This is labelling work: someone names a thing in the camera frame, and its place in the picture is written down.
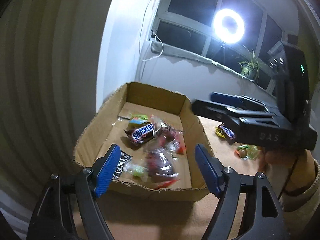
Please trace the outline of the person's right hand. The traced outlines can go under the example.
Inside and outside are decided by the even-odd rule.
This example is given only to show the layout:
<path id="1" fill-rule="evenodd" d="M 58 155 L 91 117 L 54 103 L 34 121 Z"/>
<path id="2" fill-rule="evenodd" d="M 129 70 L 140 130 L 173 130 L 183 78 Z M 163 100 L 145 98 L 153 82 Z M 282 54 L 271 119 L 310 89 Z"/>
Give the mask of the person's right hand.
<path id="1" fill-rule="evenodd" d="M 297 148 L 279 148 L 267 151 L 260 148 L 259 172 L 271 172 L 279 168 L 287 176 L 292 172 L 289 181 L 280 180 L 281 185 L 286 185 L 284 190 L 292 193 L 308 189 L 316 179 L 315 161 L 308 150 Z"/>

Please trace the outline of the right beige sleeve forearm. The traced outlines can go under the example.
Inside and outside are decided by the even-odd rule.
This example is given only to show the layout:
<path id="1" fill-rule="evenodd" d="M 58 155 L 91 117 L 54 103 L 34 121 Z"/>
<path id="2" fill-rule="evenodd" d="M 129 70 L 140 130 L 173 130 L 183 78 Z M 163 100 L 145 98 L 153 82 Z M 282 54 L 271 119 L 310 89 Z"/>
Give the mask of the right beige sleeve forearm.
<path id="1" fill-rule="evenodd" d="M 313 184 L 301 194 L 284 191 L 280 199 L 285 224 L 291 239 L 298 239 L 302 236 L 319 205 L 319 163 L 315 159 L 314 163 L 316 177 Z"/>

